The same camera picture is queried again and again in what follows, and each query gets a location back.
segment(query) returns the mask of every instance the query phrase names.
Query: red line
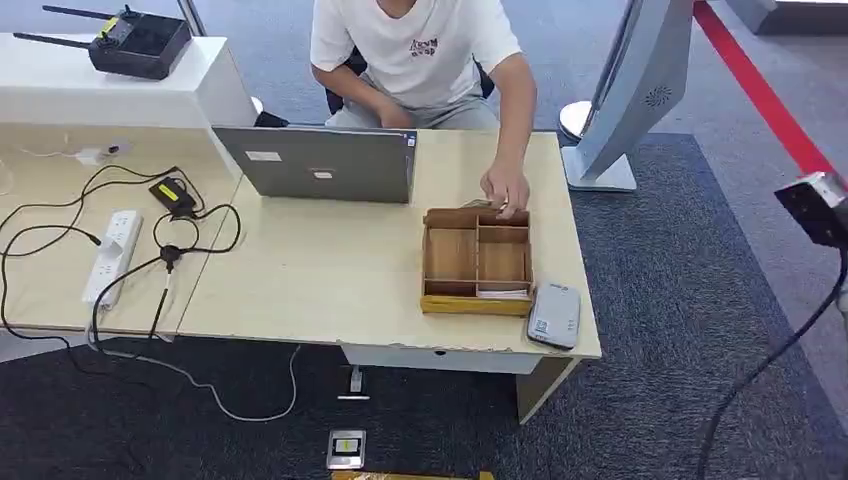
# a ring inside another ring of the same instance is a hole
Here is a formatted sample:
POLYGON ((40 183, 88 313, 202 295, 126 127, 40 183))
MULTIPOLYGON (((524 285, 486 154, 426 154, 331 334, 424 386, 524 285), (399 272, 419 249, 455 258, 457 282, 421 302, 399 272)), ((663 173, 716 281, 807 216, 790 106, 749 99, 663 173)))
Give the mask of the red line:
POLYGON ((834 171, 707 2, 695 2, 695 19, 801 171, 834 171))

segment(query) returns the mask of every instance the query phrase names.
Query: dark blue carpet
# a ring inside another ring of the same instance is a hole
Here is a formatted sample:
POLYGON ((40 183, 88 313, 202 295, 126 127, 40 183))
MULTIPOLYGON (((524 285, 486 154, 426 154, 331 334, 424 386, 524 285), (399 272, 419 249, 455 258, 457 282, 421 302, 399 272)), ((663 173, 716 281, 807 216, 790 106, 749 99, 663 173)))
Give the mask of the dark blue carpet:
MULTIPOLYGON (((694 139, 649 135, 634 165, 638 193, 572 197, 606 356, 523 428, 507 375, 372 368, 374 398, 345 404, 340 352, 306 346, 291 416, 248 425, 170 372, 121 368, 150 382, 151 398, 54 352, 0 365, 0 478, 325 479, 328 432, 343 427, 368 430, 374 470, 692 478, 708 412, 789 331, 694 139)), ((238 413, 263 415, 288 403, 291 351, 178 339, 155 355, 220 385, 238 413)), ((793 349, 728 411, 710 478, 836 479, 846 460, 848 439, 793 349)))

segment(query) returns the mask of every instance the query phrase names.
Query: gray device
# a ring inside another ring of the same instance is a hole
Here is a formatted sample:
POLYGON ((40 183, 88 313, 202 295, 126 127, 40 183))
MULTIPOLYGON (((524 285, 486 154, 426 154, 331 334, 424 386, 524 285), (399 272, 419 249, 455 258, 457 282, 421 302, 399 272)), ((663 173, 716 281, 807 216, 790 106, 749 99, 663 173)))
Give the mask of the gray device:
POLYGON ((577 345, 580 328, 580 293, 548 283, 536 291, 527 320, 527 337, 552 347, 571 350, 577 345))
POLYGON ((415 131, 212 129, 260 195, 409 203, 415 131))

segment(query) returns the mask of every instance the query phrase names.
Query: printed graphic on t-shirt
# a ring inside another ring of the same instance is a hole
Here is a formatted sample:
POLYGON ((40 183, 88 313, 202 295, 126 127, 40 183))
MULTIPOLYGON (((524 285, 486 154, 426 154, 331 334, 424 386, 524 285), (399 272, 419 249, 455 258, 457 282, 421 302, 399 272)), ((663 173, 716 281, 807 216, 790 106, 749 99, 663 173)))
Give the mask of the printed graphic on t-shirt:
POLYGON ((409 51, 412 52, 413 57, 430 55, 436 53, 436 48, 439 47, 439 39, 434 38, 432 40, 428 40, 426 42, 419 42, 418 40, 413 40, 412 45, 409 47, 409 51))

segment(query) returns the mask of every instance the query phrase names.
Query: gray shorts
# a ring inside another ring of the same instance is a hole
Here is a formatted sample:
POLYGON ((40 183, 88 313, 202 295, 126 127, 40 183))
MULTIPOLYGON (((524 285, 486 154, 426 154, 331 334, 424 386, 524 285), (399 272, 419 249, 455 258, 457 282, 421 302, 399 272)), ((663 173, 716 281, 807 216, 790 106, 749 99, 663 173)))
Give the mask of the gray shorts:
MULTIPOLYGON (((374 83, 362 75, 371 86, 374 83)), ((445 130, 495 130, 500 127, 494 110, 483 98, 478 85, 456 102, 439 107, 405 108, 415 128, 445 130)), ((368 108, 345 99, 344 107, 330 117, 325 125, 343 128, 380 128, 380 119, 368 108)))

